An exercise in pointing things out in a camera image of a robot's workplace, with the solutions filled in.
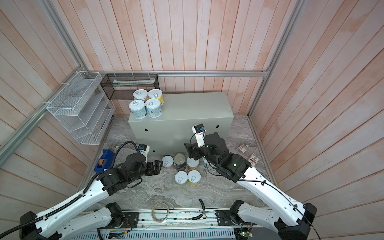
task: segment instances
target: black wire mesh basket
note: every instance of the black wire mesh basket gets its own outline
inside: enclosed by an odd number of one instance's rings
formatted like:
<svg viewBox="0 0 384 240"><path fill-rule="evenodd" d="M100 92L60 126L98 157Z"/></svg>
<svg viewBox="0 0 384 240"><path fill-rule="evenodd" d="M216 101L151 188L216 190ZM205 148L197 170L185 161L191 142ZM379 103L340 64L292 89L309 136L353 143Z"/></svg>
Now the black wire mesh basket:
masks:
<svg viewBox="0 0 384 240"><path fill-rule="evenodd" d="M100 85L109 100L134 100L138 89L159 89L159 80L157 74L108 73Z"/></svg>

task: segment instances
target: brown tape roll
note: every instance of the brown tape roll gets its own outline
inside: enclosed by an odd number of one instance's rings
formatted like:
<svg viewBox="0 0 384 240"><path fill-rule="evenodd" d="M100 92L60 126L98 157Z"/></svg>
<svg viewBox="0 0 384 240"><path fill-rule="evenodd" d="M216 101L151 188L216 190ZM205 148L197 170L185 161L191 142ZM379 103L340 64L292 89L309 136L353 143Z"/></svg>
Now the brown tape roll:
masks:
<svg viewBox="0 0 384 240"><path fill-rule="evenodd" d="M99 160L99 166L102 166L103 163L104 163L104 161L105 161L105 159L100 159L100 160Z"/></svg>

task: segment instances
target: gray marble surface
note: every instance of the gray marble surface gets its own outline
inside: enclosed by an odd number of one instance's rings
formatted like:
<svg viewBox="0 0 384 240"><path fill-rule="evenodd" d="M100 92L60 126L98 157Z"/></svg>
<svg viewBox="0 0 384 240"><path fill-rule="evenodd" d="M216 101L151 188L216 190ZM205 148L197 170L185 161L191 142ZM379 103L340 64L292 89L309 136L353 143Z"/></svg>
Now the gray marble surface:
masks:
<svg viewBox="0 0 384 240"><path fill-rule="evenodd" d="M134 141L136 138L128 124L128 116L116 117L111 130L104 143L104 149L116 150L125 141ZM256 165L257 170L269 179L259 149L246 116L235 114L230 133L226 141L230 152L239 154L235 149L244 145L247 151L242 154L246 159L255 153L260 158ZM131 144L125 145L119 152L115 165L125 161L127 155L134 153ZM161 160L163 156L150 156L148 161ZM232 181L210 174L202 165L198 171L201 173L201 181L198 186L187 184L180 187L175 183L175 169L162 169L159 175L143 176L143 182L133 189L125 188L114 195L92 205L89 210L104 207L110 202L117 202L125 209L152 209L158 202L165 202L170 208L199 208L201 198L205 207L231 207L237 199L243 200L253 206L266 206L258 197L242 186Z"/></svg>

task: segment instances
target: white wire mesh basket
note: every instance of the white wire mesh basket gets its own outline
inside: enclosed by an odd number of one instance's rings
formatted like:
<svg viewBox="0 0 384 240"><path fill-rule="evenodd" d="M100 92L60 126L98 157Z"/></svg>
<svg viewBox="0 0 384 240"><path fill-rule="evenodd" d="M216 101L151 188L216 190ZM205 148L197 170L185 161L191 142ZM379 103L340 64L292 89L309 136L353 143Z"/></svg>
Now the white wire mesh basket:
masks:
<svg viewBox="0 0 384 240"><path fill-rule="evenodd" d="M79 144L99 144L115 111L104 92L92 96L100 81L100 73L79 72L47 107Z"/></svg>

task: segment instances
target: wooden wall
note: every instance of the wooden wall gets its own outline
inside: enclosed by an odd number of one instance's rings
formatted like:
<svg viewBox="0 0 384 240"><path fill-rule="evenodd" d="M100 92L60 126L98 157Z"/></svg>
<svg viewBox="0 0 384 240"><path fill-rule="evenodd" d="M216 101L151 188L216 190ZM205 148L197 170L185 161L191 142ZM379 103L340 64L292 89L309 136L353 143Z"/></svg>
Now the wooden wall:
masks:
<svg viewBox="0 0 384 240"><path fill-rule="evenodd" d="M383 13L383 0L308 1L252 116L323 239L384 239Z"/></svg>
<svg viewBox="0 0 384 240"><path fill-rule="evenodd" d="M52 0L87 67L266 69L297 0ZM226 92L249 111L258 77L160 78L164 93ZM129 114L129 101L115 101Z"/></svg>
<svg viewBox="0 0 384 240"><path fill-rule="evenodd" d="M0 144L77 66L39 1L0 1ZM0 169L0 232L74 194L93 155L48 115Z"/></svg>

